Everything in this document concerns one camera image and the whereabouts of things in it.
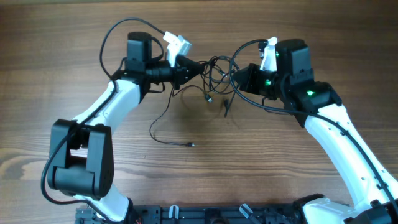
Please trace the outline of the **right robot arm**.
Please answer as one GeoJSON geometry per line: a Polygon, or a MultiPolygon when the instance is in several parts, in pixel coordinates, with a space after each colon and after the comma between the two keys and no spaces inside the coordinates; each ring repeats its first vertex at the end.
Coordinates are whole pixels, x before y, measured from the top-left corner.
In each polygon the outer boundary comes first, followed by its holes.
{"type": "Polygon", "coordinates": [[[327,82],[314,78],[308,45],[302,39],[257,39],[260,65],[229,64],[230,84],[240,98],[248,94],[280,100],[268,112],[288,114],[321,145],[343,179],[352,206],[313,194],[294,203],[299,223],[396,223],[397,180],[364,142],[342,99],[327,82]]]}

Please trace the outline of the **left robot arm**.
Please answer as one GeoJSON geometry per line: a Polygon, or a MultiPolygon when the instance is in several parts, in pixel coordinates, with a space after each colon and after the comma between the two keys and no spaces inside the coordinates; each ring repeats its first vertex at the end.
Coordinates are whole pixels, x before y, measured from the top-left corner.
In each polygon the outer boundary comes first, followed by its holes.
{"type": "Polygon", "coordinates": [[[82,114],[71,120],[59,119],[50,136],[50,155],[42,173],[46,187],[72,196],[95,212],[95,223],[142,223],[131,199],[113,184],[112,135],[131,110],[136,108],[150,86],[169,82],[180,88],[203,71],[188,58],[191,43],[181,35],[163,34],[168,46],[152,56],[156,38],[146,32],[131,32],[127,54],[110,77],[106,91],[82,114]]]}

